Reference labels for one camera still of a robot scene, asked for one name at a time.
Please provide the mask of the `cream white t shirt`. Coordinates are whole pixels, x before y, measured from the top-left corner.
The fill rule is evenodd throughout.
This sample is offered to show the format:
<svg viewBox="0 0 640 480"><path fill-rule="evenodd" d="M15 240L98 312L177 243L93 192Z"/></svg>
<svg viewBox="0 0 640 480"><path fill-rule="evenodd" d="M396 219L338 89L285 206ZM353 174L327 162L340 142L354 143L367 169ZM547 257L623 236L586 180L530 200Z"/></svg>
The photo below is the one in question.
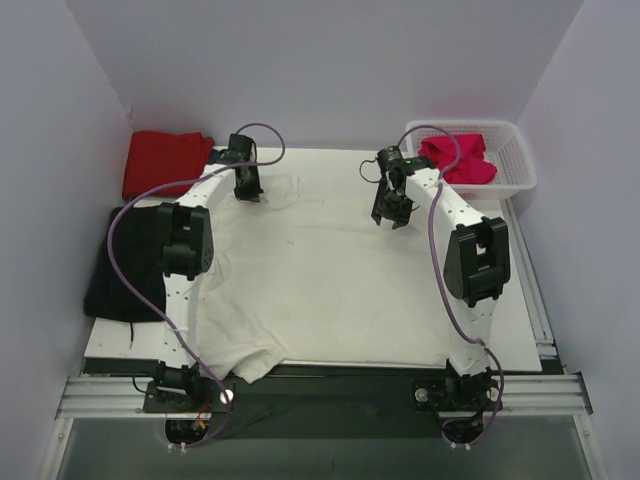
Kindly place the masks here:
<svg viewBox="0 0 640 480"><path fill-rule="evenodd" d="M363 197L313 197L292 176L257 203L227 196L211 215L196 341L219 376L253 382L278 364L438 368L448 321L426 234L369 218Z"/></svg>

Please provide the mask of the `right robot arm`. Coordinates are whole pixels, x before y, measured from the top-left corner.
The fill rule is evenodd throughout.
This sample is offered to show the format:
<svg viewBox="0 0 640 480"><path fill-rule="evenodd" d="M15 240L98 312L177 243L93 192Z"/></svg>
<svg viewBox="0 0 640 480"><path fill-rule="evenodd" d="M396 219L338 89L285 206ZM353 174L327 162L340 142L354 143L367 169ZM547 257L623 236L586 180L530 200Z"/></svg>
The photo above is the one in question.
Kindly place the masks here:
<svg viewBox="0 0 640 480"><path fill-rule="evenodd" d="M397 146L375 155L380 171L371 217L394 229L409 224L413 208L427 213L427 236L438 292L451 330L447 365L456 375L443 383L448 404L476 400L473 378L489 371L487 352L497 300L511 278L509 231L501 217L470 206L424 156L405 158Z"/></svg>

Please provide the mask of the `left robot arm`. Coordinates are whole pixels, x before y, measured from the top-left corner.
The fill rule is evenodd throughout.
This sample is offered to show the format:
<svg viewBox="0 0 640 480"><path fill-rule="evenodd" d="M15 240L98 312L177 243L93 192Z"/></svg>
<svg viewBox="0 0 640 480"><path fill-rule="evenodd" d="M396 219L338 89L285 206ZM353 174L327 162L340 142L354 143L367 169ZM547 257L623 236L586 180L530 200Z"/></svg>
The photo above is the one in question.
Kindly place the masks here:
<svg viewBox="0 0 640 480"><path fill-rule="evenodd" d="M173 202L157 210L160 268L167 294L166 315L174 323L178 345L196 368L196 323L204 274L213 266L215 249L211 213L228 195L257 202L263 193L256 165L258 151L243 129L229 136L227 146L197 182Z"/></svg>

